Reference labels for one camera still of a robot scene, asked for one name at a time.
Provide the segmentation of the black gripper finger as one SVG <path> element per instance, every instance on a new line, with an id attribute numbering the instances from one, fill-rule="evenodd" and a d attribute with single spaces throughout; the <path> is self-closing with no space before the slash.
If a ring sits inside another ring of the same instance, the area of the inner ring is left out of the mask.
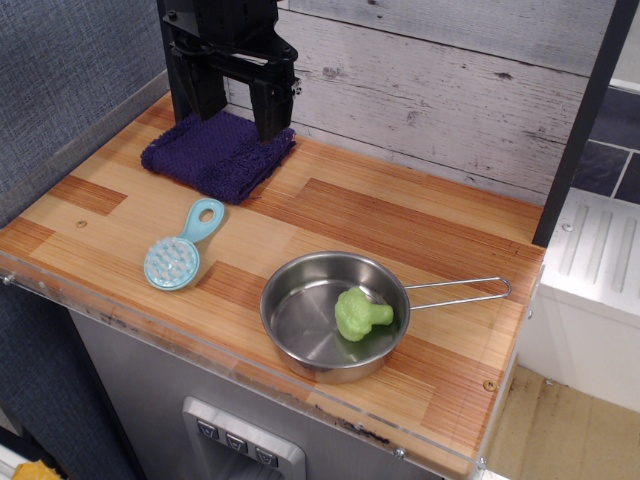
<path id="1" fill-rule="evenodd" d="M 295 76 L 283 82 L 261 79 L 249 85 L 254 123 L 261 143 L 270 142 L 291 123 Z"/>
<path id="2" fill-rule="evenodd" d="M 173 52 L 172 57 L 191 110 L 200 120 L 207 121 L 226 107 L 221 73 L 200 57 L 181 52 Z"/>

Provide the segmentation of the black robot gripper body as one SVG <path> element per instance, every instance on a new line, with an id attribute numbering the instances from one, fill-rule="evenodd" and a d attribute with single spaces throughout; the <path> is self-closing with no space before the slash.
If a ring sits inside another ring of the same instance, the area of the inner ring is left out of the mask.
<path id="1" fill-rule="evenodd" d="M 295 76 L 297 51 L 275 31 L 275 1 L 168 1 L 171 53 L 205 59 L 225 77 L 250 85 Z"/>

